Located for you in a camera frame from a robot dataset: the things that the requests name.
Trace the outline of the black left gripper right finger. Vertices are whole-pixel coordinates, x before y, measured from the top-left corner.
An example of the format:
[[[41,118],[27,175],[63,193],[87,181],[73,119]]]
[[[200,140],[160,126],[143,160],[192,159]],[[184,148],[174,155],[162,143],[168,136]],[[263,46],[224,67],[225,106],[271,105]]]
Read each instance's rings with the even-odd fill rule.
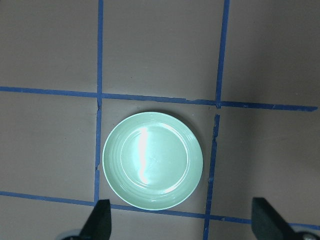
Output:
[[[263,197],[251,202],[251,229],[257,240],[303,240],[305,231],[294,231]]]

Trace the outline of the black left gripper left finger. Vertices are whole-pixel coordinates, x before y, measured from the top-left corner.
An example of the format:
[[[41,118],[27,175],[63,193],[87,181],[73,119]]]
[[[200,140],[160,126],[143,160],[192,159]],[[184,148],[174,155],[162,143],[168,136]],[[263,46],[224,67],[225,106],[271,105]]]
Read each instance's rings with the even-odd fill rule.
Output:
[[[99,200],[79,233],[80,240],[109,240],[112,233],[111,204]]]

